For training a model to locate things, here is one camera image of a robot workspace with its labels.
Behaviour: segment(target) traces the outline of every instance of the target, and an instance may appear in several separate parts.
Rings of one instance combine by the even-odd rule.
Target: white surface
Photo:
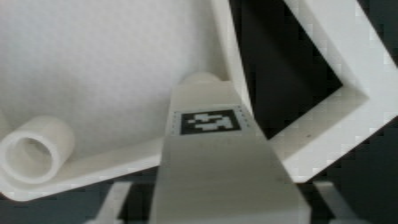
[[[355,0],[285,0],[342,88],[269,140],[305,182],[398,115],[398,70]]]
[[[246,128],[175,134],[181,113],[236,108]],[[166,127],[149,223],[307,224],[310,209],[230,82],[175,88]]]
[[[170,88],[186,75],[220,74],[245,90],[236,41],[216,34],[220,26],[232,33],[220,2],[214,10],[197,0],[3,2],[0,108],[10,129],[49,115],[76,135],[74,155],[44,184],[15,182],[0,170],[0,191],[14,200],[157,165]]]
[[[0,142],[1,169],[26,184],[44,183],[74,149],[72,130],[56,118],[35,117]]]

